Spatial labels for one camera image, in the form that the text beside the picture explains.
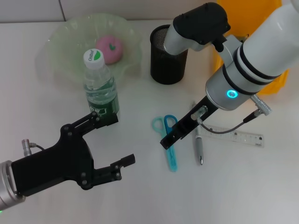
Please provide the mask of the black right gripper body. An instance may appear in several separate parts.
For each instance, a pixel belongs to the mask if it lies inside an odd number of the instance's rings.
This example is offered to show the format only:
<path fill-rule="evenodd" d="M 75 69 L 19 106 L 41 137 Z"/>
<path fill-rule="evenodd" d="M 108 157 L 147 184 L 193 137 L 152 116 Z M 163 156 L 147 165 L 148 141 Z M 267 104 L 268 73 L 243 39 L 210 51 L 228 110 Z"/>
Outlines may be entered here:
<path fill-rule="evenodd" d="M 206 106 L 207 112 L 205 112 L 201 116 L 201 120 L 206 120 L 209 116 L 211 116 L 217 109 L 207 96 L 205 96 L 199 103 L 192 107 L 192 109 L 177 123 L 176 129 L 180 131 L 182 135 L 189 134 L 193 129 L 198 126 L 197 121 L 191 118 L 191 115 L 194 114 L 201 107 Z"/>

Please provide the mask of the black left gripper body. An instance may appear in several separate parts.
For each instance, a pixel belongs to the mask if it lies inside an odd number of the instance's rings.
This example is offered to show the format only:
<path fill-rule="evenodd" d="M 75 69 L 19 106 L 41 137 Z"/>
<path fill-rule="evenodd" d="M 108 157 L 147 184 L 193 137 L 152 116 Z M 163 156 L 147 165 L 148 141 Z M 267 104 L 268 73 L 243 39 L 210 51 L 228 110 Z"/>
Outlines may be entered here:
<path fill-rule="evenodd" d="M 31 196 L 64 181 L 75 181 L 83 190 L 92 188 L 94 162 L 83 135 L 91 128 L 61 128 L 58 142 L 43 151 L 12 162 L 17 193 Z"/>

